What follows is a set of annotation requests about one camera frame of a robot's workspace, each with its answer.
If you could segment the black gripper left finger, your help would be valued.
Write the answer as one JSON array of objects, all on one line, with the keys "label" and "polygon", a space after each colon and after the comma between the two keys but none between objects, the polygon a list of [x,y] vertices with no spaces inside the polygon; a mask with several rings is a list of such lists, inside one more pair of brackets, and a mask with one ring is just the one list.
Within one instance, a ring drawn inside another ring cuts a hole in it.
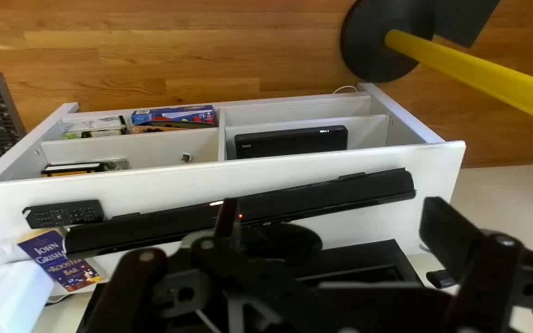
[{"label": "black gripper left finger", "polygon": [[151,291],[164,265],[166,256],[155,248],[121,256],[81,333],[160,333]]}]

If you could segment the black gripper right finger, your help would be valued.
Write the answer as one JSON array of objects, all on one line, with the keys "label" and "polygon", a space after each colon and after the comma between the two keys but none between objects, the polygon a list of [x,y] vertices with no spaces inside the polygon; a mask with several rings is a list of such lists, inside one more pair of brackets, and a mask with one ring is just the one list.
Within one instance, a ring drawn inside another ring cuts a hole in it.
[{"label": "black gripper right finger", "polygon": [[443,330],[504,333],[521,245],[502,234],[482,234],[438,197],[423,200],[419,239],[458,284]]}]

